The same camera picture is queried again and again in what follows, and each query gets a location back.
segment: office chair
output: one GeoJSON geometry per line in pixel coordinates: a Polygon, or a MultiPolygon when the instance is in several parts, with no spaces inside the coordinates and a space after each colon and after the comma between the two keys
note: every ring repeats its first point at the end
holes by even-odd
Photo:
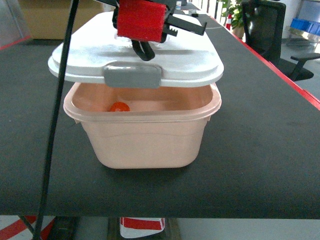
{"type": "Polygon", "coordinates": [[[242,3],[245,43],[275,65],[292,81],[310,79],[314,74],[303,68],[308,60],[320,58],[320,53],[292,56],[297,64],[281,59],[281,40],[286,5],[280,2],[255,0],[242,3]]]}

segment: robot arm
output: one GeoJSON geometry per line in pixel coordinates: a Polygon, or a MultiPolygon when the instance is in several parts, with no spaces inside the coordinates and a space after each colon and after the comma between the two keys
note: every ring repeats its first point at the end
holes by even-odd
{"type": "Polygon", "coordinates": [[[198,35],[203,35],[204,26],[193,24],[173,16],[176,0],[96,0],[115,7],[113,26],[118,35],[130,38],[133,50],[144,61],[155,57],[149,41],[164,43],[167,35],[177,36],[174,26],[198,35]]]}

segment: gray latch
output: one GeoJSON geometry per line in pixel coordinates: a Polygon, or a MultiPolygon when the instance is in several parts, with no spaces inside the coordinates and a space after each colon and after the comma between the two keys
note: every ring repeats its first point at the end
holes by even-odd
{"type": "Polygon", "coordinates": [[[161,75],[160,67],[135,62],[112,62],[103,71],[105,84],[112,88],[156,89],[161,75]]]}

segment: potted plant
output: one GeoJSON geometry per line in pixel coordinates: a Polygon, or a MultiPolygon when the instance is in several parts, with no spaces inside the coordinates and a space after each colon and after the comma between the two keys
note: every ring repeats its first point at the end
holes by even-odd
{"type": "Polygon", "coordinates": [[[242,19],[242,0],[231,1],[228,13],[232,14],[231,27],[232,32],[238,38],[242,39],[244,37],[244,22],[242,19]]]}
{"type": "Polygon", "coordinates": [[[219,0],[219,2],[222,2],[222,8],[226,9],[221,16],[227,18],[229,14],[232,15],[232,33],[242,39],[245,33],[242,19],[242,0],[219,0]]]}

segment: black table mat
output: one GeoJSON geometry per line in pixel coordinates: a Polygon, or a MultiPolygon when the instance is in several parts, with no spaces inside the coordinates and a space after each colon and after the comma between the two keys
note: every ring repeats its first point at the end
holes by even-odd
{"type": "MultiPolygon", "coordinates": [[[[177,169],[115,170],[60,110],[46,214],[54,216],[320,217],[319,111],[207,16],[224,63],[221,109],[196,160],[177,169]]],[[[0,214],[33,215],[57,79],[57,41],[0,51],[0,214]]],[[[72,83],[66,82],[64,94],[72,83]]]]}

